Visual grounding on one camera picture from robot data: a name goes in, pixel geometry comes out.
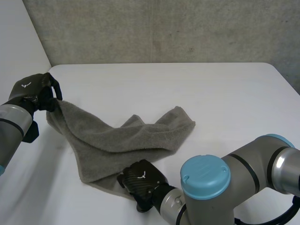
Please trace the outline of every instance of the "white logo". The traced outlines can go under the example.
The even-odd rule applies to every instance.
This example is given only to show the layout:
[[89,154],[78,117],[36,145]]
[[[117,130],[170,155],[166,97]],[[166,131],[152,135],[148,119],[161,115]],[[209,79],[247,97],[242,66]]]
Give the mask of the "white logo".
[[138,179],[142,179],[142,178],[146,178],[146,171],[144,171],[144,175],[143,176],[141,176],[141,177],[137,177]]
[[29,84],[25,84],[25,85],[21,84],[21,86],[24,87],[24,88],[26,88],[26,87],[29,86],[30,84],[31,84],[31,82],[30,82]]

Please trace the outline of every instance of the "wall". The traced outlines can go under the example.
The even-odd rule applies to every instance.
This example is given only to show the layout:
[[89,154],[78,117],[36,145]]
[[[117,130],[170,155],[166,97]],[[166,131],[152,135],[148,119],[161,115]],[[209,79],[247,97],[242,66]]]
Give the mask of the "wall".
[[267,62],[300,92],[300,0],[23,0],[51,64]]
[[1,0],[0,100],[8,100],[16,81],[50,67],[22,0]]

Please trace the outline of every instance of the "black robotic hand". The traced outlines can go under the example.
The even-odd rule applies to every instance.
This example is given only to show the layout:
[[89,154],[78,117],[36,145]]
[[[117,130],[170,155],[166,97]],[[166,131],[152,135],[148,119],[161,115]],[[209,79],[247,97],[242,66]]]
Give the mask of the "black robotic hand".
[[[53,96],[52,87],[55,90],[56,98]],[[15,83],[5,105],[20,106],[28,111],[33,118],[33,114],[37,110],[53,112],[58,106],[56,99],[62,100],[59,83],[50,73],[35,74]],[[31,143],[38,136],[38,124],[33,121],[23,142]]]
[[168,193],[174,189],[169,186],[167,178],[145,159],[125,168],[117,180],[134,197],[139,212],[147,212],[153,206],[159,211],[165,190]]

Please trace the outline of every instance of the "towel fold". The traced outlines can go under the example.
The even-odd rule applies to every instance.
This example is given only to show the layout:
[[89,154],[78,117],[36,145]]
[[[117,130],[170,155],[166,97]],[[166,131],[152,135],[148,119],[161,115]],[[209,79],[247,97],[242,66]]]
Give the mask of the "towel fold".
[[174,154],[195,126],[178,106],[155,124],[133,115],[120,128],[113,128],[69,102],[58,103],[54,112],[47,112],[47,120],[70,143],[81,181],[120,196],[128,196],[116,181],[125,167]]

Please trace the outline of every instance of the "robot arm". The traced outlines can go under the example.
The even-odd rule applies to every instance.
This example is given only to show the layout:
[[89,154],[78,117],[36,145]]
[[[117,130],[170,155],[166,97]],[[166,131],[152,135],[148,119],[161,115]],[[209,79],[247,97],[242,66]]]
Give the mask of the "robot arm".
[[264,188],[295,197],[285,214],[261,225],[284,225],[300,208],[300,151],[278,135],[261,136],[223,158],[190,158],[180,171],[182,190],[170,186],[160,172],[138,179],[143,171],[156,170],[142,160],[126,168],[118,181],[139,199],[138,211],[144,212],[139,209],[147,196],[147,210],[155,206],[171,225],[247,225],[234,218],[233,209]]
[[60,85],[50,73],[26,77],[14,85],[8,101],[0,105],[0,175],[20,143],[31,143],[38,137],[34,112],[55,109],[52,87],[57,99],[62,100]]

